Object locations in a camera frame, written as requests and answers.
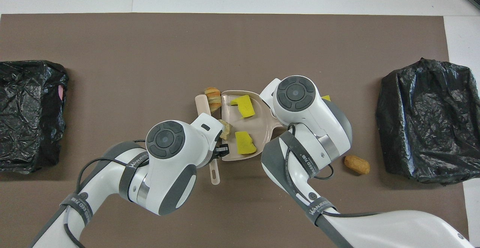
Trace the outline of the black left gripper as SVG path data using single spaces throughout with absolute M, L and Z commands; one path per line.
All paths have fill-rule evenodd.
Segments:
M 213 150 L 211 151 L 209 163 L 218 159 L 218 157 L 225 157 L 226 155 L 229 154 L 229 147 L 228 146 L 219 146 L 218 147 L 218 141 L 215 142 L 215 146 L 214 146 Z

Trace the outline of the pale beige bread chunk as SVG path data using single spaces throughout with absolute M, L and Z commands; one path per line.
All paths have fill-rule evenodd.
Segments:
M 228 139 L 230 137 L 230 134 L 231 134 L 231 129 L 232 129 L 233 126 L 230 123 L 225 122 L 222 119 L 219 119 L 218 121 L 219 121 L 219 123 L 221 123 L 223 125 L 222 132 L 220 134 L 220 138 L 228 141 Z

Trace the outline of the beige plastic dustpan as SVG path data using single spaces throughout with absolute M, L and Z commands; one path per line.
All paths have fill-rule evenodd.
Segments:
M 255 115 L 249 118 L 243 118 L 238 106 L 230 104 L 234 99 L 244 95 L 250 97 L 255 111 Z M 226 90 L 221 93 L 221 104 L 221 119 L 232 125 L 228 140 L 222 140 L 223 144 L 228 144 L 229 147 L 229 154 L 222 158 L 223 161 L 239 161 L 261 154 L 265 144 L 271 140 L 274 129 L 283 127 L 257 93 L 245 90 Z M 249 134 L 252 143 L 257 148 L 256 152 L 238 153 L 235 132 L 240 131 Z

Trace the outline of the yellow and green sponge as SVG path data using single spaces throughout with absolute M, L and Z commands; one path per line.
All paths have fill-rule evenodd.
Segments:
M 237 106 L 242 118 L 249 118 L 255 115 L 254 107 L 249 95 L 239 96 L 230 101 L 231 106 Z

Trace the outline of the beige brush with black bristles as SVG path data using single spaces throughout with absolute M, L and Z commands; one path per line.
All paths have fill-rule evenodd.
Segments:
M 194 98 L 195 106 L 197 109 L 198 116 L 201 120 L 200 126 L 201 131 L 206 132 L 207 140 L 209 141 L 207 144 L 207 156 L 205 161 L 200 165 L 200 167 L 206 167 L 210 174 L 210 181 L 213 185 L 219 185 L 221 182 L 221 176 L 218 169 L 218 161 L 217 159 L 209 163 L 211 152 L 215 146 L 215 142 L 218 141 L 219 146 L 227 146 L 222 145 L 221 143 L 221 132 L 223 125 L 219 123 L 218 119 L 211 115 L 209 104 L 207 102 L 207 97 L 204 94 L 200 94 Z

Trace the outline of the orange striped bread toy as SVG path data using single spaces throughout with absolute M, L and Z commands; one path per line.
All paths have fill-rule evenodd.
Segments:
M 204 89 L 204 94 L 207 97 L 210 113 L 216 112 L 221 108 L 221 91 L 216 87 L 208 87 Z

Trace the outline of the black bag lined bin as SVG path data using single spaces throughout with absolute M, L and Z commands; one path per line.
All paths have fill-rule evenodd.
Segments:
M 388 173 L 441 185 L 480 178 L 480 96 L 470 68 L 422 58 L 390 72 L 375 116 Z
M 29 174 L 58 164 L 68 82 L 55 62 L 0 62 L 0 172 Z

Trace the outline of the brown table mat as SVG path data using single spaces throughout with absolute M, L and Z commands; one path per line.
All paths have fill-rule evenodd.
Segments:
M 165 120 L 197 117 L 206 87 L 259 93 L 303 75 L 345 113 L 359 176 L 337 159 L 310 184 L 340 212 L 429 212 L 469 238 L 462 184 L 421 184 L 387 173 L 375 112 L 383 77 L 421 58 L 448 61 L 439 16 L 300 14 L 4 14 L 0 61 L 63 65 L 66 130 L 60 162 L 0 173 L 0 248 L 26 248 L 74 191 L 84 164 L 145 138 Z M 199 169 L 190 198 L 157 216 L 118 195 L 85 228 L 86 248 L 335 248 L 262 169 L 259 157 L 219 161 L 221 183 Z

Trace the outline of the brown nugget toy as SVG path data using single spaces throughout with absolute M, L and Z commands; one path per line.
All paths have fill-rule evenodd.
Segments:
M 343 163 L 348 169 L 353 170 L 358 174 L 369 174 L 370 173 L 370 163 L 355 155 L 347 155 L 343 158 Z

